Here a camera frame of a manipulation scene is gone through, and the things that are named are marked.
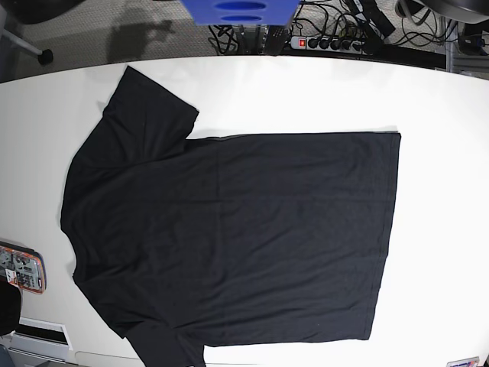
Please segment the black T-shirt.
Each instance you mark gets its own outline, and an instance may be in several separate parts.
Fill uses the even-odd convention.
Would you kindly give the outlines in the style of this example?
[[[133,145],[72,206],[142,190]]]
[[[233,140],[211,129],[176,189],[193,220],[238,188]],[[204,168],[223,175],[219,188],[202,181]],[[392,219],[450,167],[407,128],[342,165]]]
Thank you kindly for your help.
[[[190,139],[197,116],[128,67],[72,160],[60,227],[99,316],[146,366],[368,339],[400,133]]]

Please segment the black power adapter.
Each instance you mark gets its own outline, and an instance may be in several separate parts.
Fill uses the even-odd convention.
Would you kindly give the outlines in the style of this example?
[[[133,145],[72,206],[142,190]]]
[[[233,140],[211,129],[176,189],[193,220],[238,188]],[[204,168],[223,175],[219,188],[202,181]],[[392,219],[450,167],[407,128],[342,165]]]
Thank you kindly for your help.
[[[262,54],[278,56],[289,38],[289,29],[284,26],[271,25],[267,28]]]

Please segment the white power strip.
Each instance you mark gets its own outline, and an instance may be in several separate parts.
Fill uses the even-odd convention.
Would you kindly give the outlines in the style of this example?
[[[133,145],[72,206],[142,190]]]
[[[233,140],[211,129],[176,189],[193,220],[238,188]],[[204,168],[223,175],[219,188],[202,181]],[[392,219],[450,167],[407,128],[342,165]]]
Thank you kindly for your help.
[[[289,44],[294,50],[364,54],[364,42],[348,37],[329,39],[328,37],[292,36]]]

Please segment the blue plastic bin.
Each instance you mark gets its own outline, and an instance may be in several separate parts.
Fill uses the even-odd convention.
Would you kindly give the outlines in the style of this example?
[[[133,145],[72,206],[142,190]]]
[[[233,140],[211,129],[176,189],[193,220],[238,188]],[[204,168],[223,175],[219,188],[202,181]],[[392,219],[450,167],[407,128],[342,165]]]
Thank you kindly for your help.
[[[286,25],[300,0],[182,0],[197,25]]]

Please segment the office chair base leg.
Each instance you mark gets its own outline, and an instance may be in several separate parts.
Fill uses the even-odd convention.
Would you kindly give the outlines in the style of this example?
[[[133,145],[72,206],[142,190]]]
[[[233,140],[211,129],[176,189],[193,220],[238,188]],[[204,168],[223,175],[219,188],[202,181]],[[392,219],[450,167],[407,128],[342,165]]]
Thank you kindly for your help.
[[[40,50],[35,46],[29,44],[24,39],[16,36],[15,34],[3,29],[1,35],[7,40],[12,42],[14,45],[20,47],[21,49],[27,51],[28,53],[34,55],[40,65],[45,66],[53,62],[53,52],[50,49]]]

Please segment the orange clear electronics case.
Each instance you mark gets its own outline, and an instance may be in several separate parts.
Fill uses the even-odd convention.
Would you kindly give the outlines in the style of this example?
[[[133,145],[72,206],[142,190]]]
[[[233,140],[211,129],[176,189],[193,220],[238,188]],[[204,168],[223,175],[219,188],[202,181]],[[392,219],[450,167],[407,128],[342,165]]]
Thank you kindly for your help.
[[[47,288],[44,260],[38,252],[1,241],[1,276],[24,291],[42,294]]]

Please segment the white flat box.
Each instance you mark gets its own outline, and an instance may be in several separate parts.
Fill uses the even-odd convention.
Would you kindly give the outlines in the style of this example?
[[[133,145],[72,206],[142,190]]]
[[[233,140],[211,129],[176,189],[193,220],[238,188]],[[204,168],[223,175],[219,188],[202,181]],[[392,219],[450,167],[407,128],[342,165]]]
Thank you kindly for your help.
[[[73,349],[63,324],[27,317],[20,318],[18,327],[11,334],[8,348],[26,356],[55,362],[66,362],[69,351]]]

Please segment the black chair seat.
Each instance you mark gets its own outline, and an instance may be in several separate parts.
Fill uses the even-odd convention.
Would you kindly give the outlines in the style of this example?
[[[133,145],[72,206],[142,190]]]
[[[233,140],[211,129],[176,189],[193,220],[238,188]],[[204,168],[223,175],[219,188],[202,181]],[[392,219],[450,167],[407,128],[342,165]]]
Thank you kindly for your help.
[[[0,336],[14,331],[21,317],[21,292],[6,281],[0,284]]]

